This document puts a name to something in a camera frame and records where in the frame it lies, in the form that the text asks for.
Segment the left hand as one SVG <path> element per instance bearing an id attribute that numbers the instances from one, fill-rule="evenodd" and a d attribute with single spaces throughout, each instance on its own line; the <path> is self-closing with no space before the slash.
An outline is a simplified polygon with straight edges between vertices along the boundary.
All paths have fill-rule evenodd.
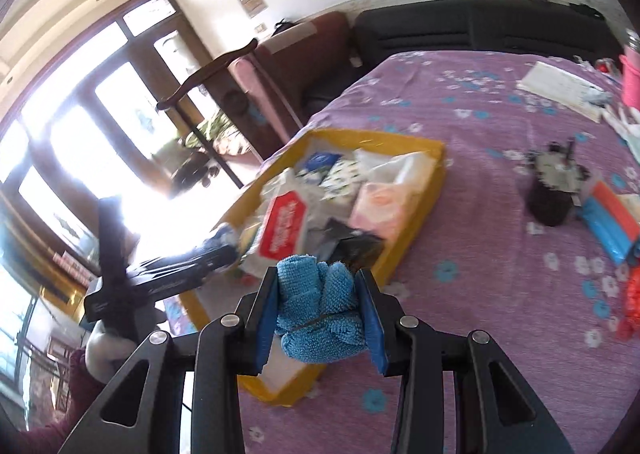
<path id="1" fill-rule="evenodd" d="M 99 321 L 93 327 L 85 351 L 88 373 L 106 385 L 136 349 L 134 341 L 115 335 Z"/>

